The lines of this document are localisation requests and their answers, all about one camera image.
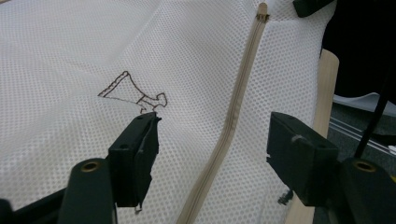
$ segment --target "zipper tape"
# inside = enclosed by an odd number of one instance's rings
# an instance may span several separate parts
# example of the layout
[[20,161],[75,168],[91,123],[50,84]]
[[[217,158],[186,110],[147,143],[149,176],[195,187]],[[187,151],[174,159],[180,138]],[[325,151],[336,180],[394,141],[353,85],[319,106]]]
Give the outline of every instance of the zipper tape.
[[198,216],[206,195],[210,190],[212,182],[216,176],[219,167],[228,152],[233,140],[236,124],[239,118],[241,104],[244,98],[245,90],[248,84],[248,77],[253,66],[257,48],[259,47],[265,23],[268,21],[267,5],[260,3],[256,20],[253,22],[252,30],[247,41],[247,47],[239,67],[238,76],[233,88],[233,95],[228,108],[227,117],[224,122],[223,130],[219,137],[212,155],[206,164],[205,169],[201,172],[195,185],[193,186],[189,198],[187,199],[177,224],[193,223]]

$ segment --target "black cable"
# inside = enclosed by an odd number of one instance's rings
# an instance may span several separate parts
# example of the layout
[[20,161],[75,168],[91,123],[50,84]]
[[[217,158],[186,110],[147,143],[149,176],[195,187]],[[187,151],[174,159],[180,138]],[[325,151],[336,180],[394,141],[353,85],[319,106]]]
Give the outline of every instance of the black cable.
[[390,65],[388,73],[385,77],[384,85],[382,86],[381,94],[379,96],[378,103],[375,107],[375,112],[373,114],[373,117],[369,125],[367,126],[367,129],[364,131],[363,137],[361,138],[358,147],[356,148],[355,158],[360,158],[361,155],[363,154],[364,149],[367,146],[367,143],[369,142],[370,137],[373,134],[376,125],[378,124],[379,120],[382,117],[382,114],[384,113],[385,107],[387,106],[388,103],[391,87],[393,87],[396,82],[395,77],[396,77],[396,57],[392,61],[392,64]]

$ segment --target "white mesh fabric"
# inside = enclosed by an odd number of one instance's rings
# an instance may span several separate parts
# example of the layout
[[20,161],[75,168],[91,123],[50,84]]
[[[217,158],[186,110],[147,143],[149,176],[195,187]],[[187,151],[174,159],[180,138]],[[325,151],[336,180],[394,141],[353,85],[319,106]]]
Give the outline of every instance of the white mesh fabric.
[[266,162],[270,113],[313,124],[320,43],[333,10],[331,4],[308,18],[289,21],[272,21],[272,12],[232,144],[196,223],[284,223],[289,208],[277,200],[287,187]]
[[[98,97],[123,71],[159,107],[160,154],[138,216],[174,223],[213,150],[255,8],[249,1],[12,0],[0,5],[0,198],[13,208],[64,188],[139,114]],[[117,97],[128,100],[125,87]]]

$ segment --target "black line drawing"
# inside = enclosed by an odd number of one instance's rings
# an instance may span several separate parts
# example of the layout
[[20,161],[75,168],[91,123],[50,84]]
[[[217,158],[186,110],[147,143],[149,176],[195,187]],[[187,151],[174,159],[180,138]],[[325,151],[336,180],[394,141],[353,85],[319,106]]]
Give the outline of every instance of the black line drawing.
[[[123,80],[131,81],[132,83],[132,89],[130,91],[132,91],[133,94],[131,96],[128,96],[131,97],[132,100],[125,100],[120,97],[109,96],[109,94],[113,92]],[[159,105],[162,107],[166,107],[168,105],[168,99],[166,98],[164,92],[157,94],[155,97],[148,96],[137,87],[136,83],[134,83],[134,81],[132,80],[131,74],[129,74],[128,71],[124,71],[121,75],[119,75],[107,88],[101,91],[98,96],[140,105],[142,107],[140,109],[140,114],[147,113],[150,110],[155,111],[155,108],[157,108]]]

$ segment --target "drawing on fabric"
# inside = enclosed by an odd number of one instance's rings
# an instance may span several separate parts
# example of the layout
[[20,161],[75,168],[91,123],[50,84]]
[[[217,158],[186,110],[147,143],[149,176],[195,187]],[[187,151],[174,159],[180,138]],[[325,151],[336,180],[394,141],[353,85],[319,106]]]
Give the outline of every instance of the drawing on fabric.
[[166,107],[168,105],[164,92],[157,94],[155,97],[148,96],[137,87],[131,74],[127,71],[119,75],[98,96],[140,105],[140,114],[155,111],[158,106]]

